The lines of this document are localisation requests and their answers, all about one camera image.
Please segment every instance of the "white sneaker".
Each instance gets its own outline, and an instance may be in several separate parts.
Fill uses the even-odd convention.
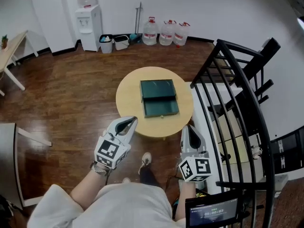
[[[130,182],[131,182],[130,178],[125,177],[125,178],[123,179],[123,182],[122,182],[122,183],[130,183]]]
[[[138,170],[138,175],[139,175],[139,172],[141,170],[141,167],[143,166],[147,166],[149,164],[151,164],[152,162],[152,156],[149,152],[146,152],[145,154],[143,154],[142,156],[142,165],[140,166],[139,170]]]

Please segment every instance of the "white bin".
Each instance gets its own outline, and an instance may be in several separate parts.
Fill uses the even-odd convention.
[[[109,37],[110,38],[110,41],[106,41],[106,42],[101,42],[101,38],[102,37]],[[100,48],[101,48],[101,51],[103,53],[111,53],[112,52],[112,49],[113,49],[113,40],[112,40],[112,37],[113,35],[102,35],[99,39],[99,44],[100,44]]]
[[[129,37],[117,36],[114,38],[116,50],[126,49],[129,46]]]

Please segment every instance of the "wooden desk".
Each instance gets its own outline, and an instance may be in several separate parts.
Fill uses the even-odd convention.
[[[15,123],[0,124],[0,195],[22,209],[37,204],[42,197],[23,199],[18,172],[18,134],[47,146],[52,146],[52,143],[18,128]]]
[[[17,59],[14,56],[14,53],[24,38],[26,38],[28,40],[30,46],[32,47],[32,49],[34,51],[35,56],[38,57],[37,51],[34,50],[32,44],[27,36],[27,30],[18,34],[15,38],[9,40],[8,49],[6,51],[5,50],[0,51],[0,72],[4,71],[11,78],[11,80],[23,91],[25,90],[25,87],[8,70],[7,65],[8,65],[10,59],[13,61],[14,65],[17,64],[16,63]]]
[[[161,117],[144,118],[140,81],[172,79],[176,91],[179,113]],[[189,86],[177,74],[161,67],[142,67],[129,73],[119,84],[116,106],[120,116],[136,116],[136,132],[149,137],[166,137],[180,131],[193,113],[193,99]]]

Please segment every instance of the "black staircase railing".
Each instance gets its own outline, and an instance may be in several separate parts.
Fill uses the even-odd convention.
[[[263,114],[261,112],[259,102],[257,100],[257,94],[260,94],[264,90],[266,90],[270,83],[268,82],[264,88],[260,89],[258,93],[255,93],[249,83],[248,77],[253,77],[253,71],[249,70],[247,68],[247,74],[245,74],[244,70],[240,67],[238,62],[240,63],[248,63],[248,65],[252,64],[252,60],[255,63],[255,67],[261,69],[274,55],[274,50],[270,50],[270,47],[267,47],[266,50],[262,50],[261,52],[256,52],[254,50],[251,50],[249,48],[230,43],[223,40],[217,40],[217,44],[214,47],[213,51],[207,58],[206,62],[204,63],[203,67],[200,69],[198,74],[195,76],[194,80],[191,83],[191,88],[195,88],[199,101],[201,104],[201,107],[204,111],[205,116],[207,116],[207,111],[205,108],[205,105],[203,103],[203,95],[201,95],[198,85],[201,84],[204,93],[206,94],[206,98],[209,102],[209,110],[212,112],[214,116],[214,121],[218,129],[218,135],[220,138],[220,142],[222,144],[223,149],[223,159],[226,161],[227,166],[227,174],[228,174],[228,180],[224,181],[222,176],[222,169],[221,169],[221,160],[218,156],[218,150],[217,150],[217,140],[215,139],[213,135],[213,131],[211,128],[211,124],[209,121],[207,121],[207,125],[209,128],[209,132],[211,135],[211,140],[213,144],[213,148],[215,151],[217,166],[218,166],[218,172],[219,172],[219,181],[217,182],[217,185],[222,188],[222,192],[224,191],[224,188],[231,188],[231,189],[242,189],[242,190],[250,190],[252,193],[252,218],[251,218],[251,227],[255,227],[256,224],[256,210],[257,210],[257,190],[266,190],[266,206],[265,206],[265,214],[264,214],[264,221],[263,221],[263,227],[268,228],[270,227],[272,213],[273,213],[273,205],[274,205],[274,196],[275,196],[275,172],[274,172],[274,161],[273,156],[270,148],[270,139],[268,135],[268,130],[266,127],[266,123],[263,117]],[[241,59],[235,59],[231,51],[237,51],[240,53],[244,53],[247,55],[253,56],[253,59],[249,61],[244,61]],[[218,60],[225,60],[228,62],[228,65],[221,66],[218,63]],[[231,80],[229,81],[227,78],[229,78],[229,74],[225,73],[225,69],[230,68],[233,70],[234,73],[234,82],[237,82],[239,86],[242,87],[242,99],[246,101],[246,108],[244,108],[244,104],[239,104],[238,99],[234,96],[234,93],[231,89]],[[229,109],[233,108],[233,112],[235,114],[235,117],[238,119],[240,129],[242,131],[242,136],[244,139],[246,152],[248,155],[248,161],[250,165],[251,170],[251,180],[252,182],[244,182],[243,180],[243,172],[242,172],[242,165],[241,160],[238,152],[238,145],[236,138],[234,136],[234,132],[232,129],[231,120],[228,116],[228,110],[227,104],[224,103],[223,98],[221,96],[221,93],[218,88],[218,78],[221,78],[221,82],[224,83],[227,92],[231,98],[231,100],[228,102]],[[238,169],[238,177],[239,180],[236,182],[232,178],[231,174],[231,168],[229,163],[229,157],[228,157],[228,151],[225,144],[225,140],[223,137],[223,132],[221,129],[221,125],[219,123],[218,113],[216,112],[215,106],[212,102],[210,93],[208,91],[208,87],[206,86],[206,83],[211,83],[213,85],[213,88],[215,90],[216,96],[219,100],[220,106],[221,106],[221,112],[224,115],[228,130],[230,133],[231,141],[233,144],[233,150],[235,152],[236,162],[237,162],[237,169]],[[251,115],[251,118],[254,118],[255,121],[248,122],[248,117],[243,117],[242,113],[246,112],[247,114]],[[255,172],[255,166],[254,166],[254,159],[253,154],[251,150],[251,145],[249,141],[249,133],[248,129],[254,129],[255,133],[258,133],[259,139],[260,139],[260,148],[262,149],[262,164],[263,164],[263,171],[264,175],[266,176],[266,182],[264,183],[257,183],[256,181],[256,172]]]

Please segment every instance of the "person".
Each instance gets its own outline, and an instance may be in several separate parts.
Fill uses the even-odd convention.
[[[182,184],[172,220],[170,203],[151,171],[151,162],[151,154],[145,153],[138,171],[140,183],[125,178],[122,184],[101,189],[106,177],[92,168],[70,195],[52,185],[34,209],[28,228],[185,227],[185,199],[195,197],[195,183]]]

